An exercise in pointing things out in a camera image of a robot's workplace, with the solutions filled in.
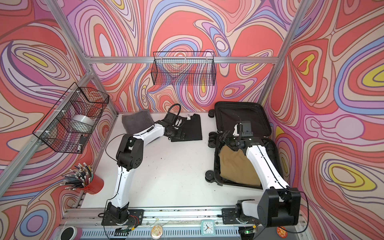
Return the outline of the black t-shirt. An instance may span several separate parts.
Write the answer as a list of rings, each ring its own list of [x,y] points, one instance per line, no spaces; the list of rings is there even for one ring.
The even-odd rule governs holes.
[[[181,126],[179,130],[185,134],[184,139],[171,138],[171,142],[187,142],[187,141],[201,141],[202,136],[202,125],[201,116],[193,114],[190,118],[180,117]]]

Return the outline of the khaki shorts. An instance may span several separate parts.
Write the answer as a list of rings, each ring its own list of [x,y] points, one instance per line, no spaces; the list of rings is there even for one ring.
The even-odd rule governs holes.
[[[251,161],[242,150],[237,152],[223,146],[219,153],[220,176],[236,184],[260,187],[261,180]]]

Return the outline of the black suitcase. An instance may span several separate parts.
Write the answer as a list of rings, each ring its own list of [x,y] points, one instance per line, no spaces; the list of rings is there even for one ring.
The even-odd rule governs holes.
[[[211,183],[216,182],[219,186],[229,185],[251,189],[262,189],[261,184],[256,186],[240,184],[221,176],[222,167],[219,153],[221,148],[225,145],[222,136],[228,133],[226,135],[228,137],[229,134],[232,134],[237,130],[237,123],[246,121],[250,122],[254,137],[260,138],[262,141],[277,172],[280,175],[283,174],[278,148],[275,142],[269,138],[272,134],[272,130],[269,127],[268,118],[264,108],[260,104],[249,102],[217,102],[215,103],[215,108],[209,110],[209,117],[214,117],[216,119],[217,126],[216,132],[209,133],[208,146],[215,149],[214,169],[211,171]]]

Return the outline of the grey towel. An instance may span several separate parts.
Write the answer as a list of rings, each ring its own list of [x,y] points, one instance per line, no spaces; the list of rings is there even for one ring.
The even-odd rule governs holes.
[[[129,135],[140,133],[154,125],[149,110],[141,110],[137,113],[122,116],[122,124]]]

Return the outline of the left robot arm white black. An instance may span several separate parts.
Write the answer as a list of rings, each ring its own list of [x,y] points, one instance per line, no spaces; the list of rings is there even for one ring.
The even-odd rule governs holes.
[[[116,153],[118,165],[118,179],[113,197],[106,202],[104,220],[123,225],[130,217],[129,193],[131,184],[137,169],[144,159],[144,148],[160,137],[168,139],[184,140],[186,133],[182,126],[190,118],[180,116],[167,111],[166,116],[154,121],[150,111],[144,110],[122,117],[126,133],[122,135],[120,145]]]

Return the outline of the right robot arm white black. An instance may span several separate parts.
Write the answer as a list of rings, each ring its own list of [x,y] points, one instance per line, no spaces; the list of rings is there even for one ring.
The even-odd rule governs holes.
[[[237,122],[232,134],[223,134],[223,142],[230,149],[239,150],[250,160],[264,191],[259,201],[238,201],[238,219],[243,222],[256,219],[265,228],[297,225],[301,193],[297,188],[291,188],[277,171],[263,141],[254,136],[251,122]]]

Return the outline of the small teal clock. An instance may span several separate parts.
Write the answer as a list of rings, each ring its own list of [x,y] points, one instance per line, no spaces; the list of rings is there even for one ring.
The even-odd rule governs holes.
[[[214,236],[215,231],[215,222],[213,220],[203,220],[201,222],[201,234],[203,236]]]

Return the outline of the small black device in basket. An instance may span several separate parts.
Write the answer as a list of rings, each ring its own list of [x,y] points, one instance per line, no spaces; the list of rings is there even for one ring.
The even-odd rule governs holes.
[[[84,150],[84,146],[85,146],[86,142],[87,142],[87,137],[84,136],[84,135],[81,135],[81,136],[80,136],[80,140],[79,140],[79,142],[78,142],[78,152],[79,152],[79,153],[82,153],[82,152],[83,152],[83,150]]]

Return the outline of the red pen cup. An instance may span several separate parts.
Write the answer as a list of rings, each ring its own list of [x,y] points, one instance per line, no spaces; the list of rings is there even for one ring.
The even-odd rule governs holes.
[[[104,181],[95,174],[90,165],[82,163],[75,165],[75,169],[70,169],[70,173],[64,175],[61,186],[66,190],[95,195],[104,187]]]

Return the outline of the round orange sticker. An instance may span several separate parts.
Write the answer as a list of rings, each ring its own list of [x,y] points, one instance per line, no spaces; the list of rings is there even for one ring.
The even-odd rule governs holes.
[[[282,239],[286,239],[288,237],[288,232],[284,227],[277,227],[277,234]]]

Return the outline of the round beige badge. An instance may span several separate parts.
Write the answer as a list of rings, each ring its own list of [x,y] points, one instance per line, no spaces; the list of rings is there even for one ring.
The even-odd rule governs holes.
[[[158,240],[163,236],[164,230],[161,225],[155,225],[151,229],[151,238],[153,240]]]

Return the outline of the black round speaker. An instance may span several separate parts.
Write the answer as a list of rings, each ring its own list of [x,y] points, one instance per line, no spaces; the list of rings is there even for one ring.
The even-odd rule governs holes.
[[[77,227],[66,227],[60,234],[60,240],[80,240],[82,236],[82,229]]]

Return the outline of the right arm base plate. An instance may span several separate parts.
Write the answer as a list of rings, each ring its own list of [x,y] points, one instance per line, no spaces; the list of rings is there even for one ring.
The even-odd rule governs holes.
[[[221,213],[217,215],[221,218],[225,225],[259,225],[260,221],[254,217],[248,217],[243,212],[236,208],[223,208]]]

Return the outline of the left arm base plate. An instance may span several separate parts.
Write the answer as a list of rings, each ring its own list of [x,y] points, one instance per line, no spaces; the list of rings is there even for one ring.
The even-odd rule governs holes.
[[[143,222],[143,210],[108,209],[104,212],[102,226],[140,226]]]

